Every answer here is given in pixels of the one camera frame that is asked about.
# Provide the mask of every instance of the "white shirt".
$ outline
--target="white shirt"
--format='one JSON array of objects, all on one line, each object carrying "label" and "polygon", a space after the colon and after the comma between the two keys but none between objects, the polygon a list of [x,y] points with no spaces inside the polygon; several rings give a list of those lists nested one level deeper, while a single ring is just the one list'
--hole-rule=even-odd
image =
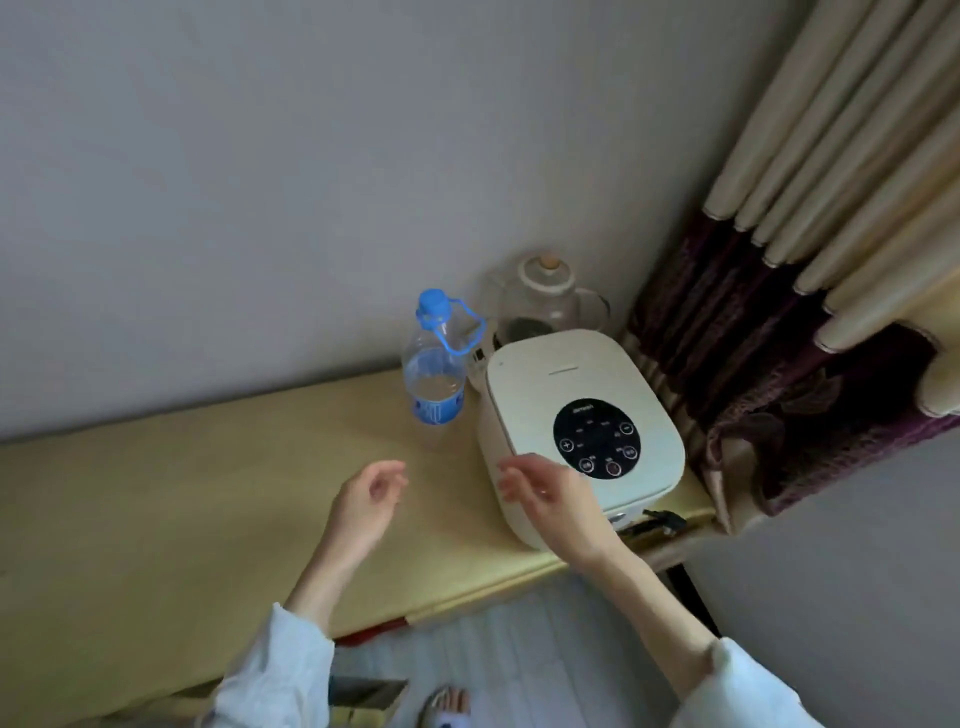
[{"label": "white shirt", "polygon": [[[797,694],[733,640],[713,648],[713,673],[681,705],[670,728],[814,728]],[[202,725],[326,728],[333,642],[313,622],[274,604],[253,646],[221,684]]]}]

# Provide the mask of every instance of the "control panel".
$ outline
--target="control panel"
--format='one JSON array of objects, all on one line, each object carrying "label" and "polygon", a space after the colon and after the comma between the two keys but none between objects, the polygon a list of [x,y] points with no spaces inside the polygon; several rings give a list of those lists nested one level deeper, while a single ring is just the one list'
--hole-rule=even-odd
[{"label": "control panel", "polygon": [[566,463],[585,475],[613,480],[640,457],[640,436],[623,410],[603,400],[575,400],[553,421],[553,440]]}]

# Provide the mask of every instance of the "wooden knob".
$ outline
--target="wooden knob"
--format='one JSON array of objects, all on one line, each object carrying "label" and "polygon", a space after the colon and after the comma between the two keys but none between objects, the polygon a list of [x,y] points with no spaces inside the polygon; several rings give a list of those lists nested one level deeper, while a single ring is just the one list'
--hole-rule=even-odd
[{"label": "wooden knob", "polygon": [[540,256],[540,265],[546,268],[548,271],[555,271],[560,268],[560,259],[555,255],[541,255]]}]

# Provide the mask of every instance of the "beige curtain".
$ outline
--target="beige curtain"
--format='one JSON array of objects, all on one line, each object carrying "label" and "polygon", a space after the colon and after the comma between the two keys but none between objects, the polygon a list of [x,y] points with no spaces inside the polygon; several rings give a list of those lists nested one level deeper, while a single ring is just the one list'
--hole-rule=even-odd
[{"label": "beige curtain", "polygon": [[623,343],[731,531],[958,422],[960,3],[821,0]]}]

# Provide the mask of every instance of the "glass teapot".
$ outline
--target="glass teapot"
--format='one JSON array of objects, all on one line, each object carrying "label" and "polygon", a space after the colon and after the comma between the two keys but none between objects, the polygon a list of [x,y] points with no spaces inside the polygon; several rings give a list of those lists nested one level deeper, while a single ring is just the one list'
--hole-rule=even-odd
[{"label": "glass teapot", "polygon": [[[596,291],[575,286],[572,269],[555,255],[521,260],[516,277],[503,289],[496,344],[505,346],[568,328],[603,328],[610,320],[610,303]],[[599,315],[585,315],[587,300]]]}]

